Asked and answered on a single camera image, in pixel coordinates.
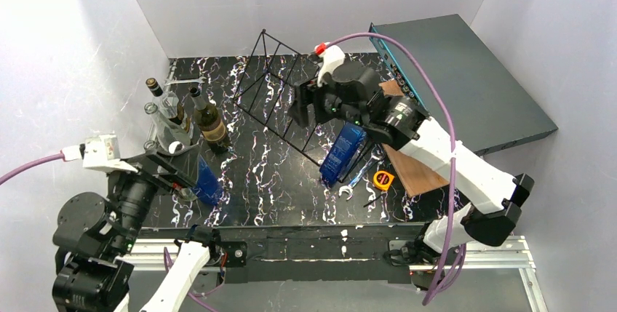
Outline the blue square bottle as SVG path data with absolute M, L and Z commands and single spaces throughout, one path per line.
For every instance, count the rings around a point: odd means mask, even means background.
M 365 138 L 361 127 L 345 123 L 319 168 L 323 185 L 331 188 L 343 179 Z
M 191 189 L 202 203 L 216 206 L 223 197 L 223 188 L 202 156 L 198 158 L 196 186 Z

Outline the green wine bottle tan label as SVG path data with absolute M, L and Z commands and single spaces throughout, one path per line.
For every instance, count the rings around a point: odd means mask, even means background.
M 231 141 L 228 130 L 219 110 L 202 96 L 199 88 L 189 89 L 194 102 L 194 122 L 198 126 L 206 144 L 214 154 L 225 153 Z

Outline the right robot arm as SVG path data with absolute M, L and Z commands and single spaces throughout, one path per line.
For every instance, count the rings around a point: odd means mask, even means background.
M 421 246 L 440 254 L 470 241 L 498 247 L 516 227 L 534 181 L 493 167 L 447 132 L 405 96 L 387 95 L 379 75 L 358 62 L 344 62 L 321 79 L 293 84 L 289 114 L 301 127 L 309 112 L 321 124 L 340 119 L 448 180 L 469 204 L 434 220 L 419 236 Z

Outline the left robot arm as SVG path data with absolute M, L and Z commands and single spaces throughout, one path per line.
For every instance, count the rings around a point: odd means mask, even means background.
M 132 251 L 156 196 L 196 185 L 197 146 L 170 152 L 147 148 L 123 159 L 114 137 L 63 149 L 67 160 L 104 172 L 108 193 L 79 193 L 57 216 L 52 297 L 59 311 L 127 311 Z

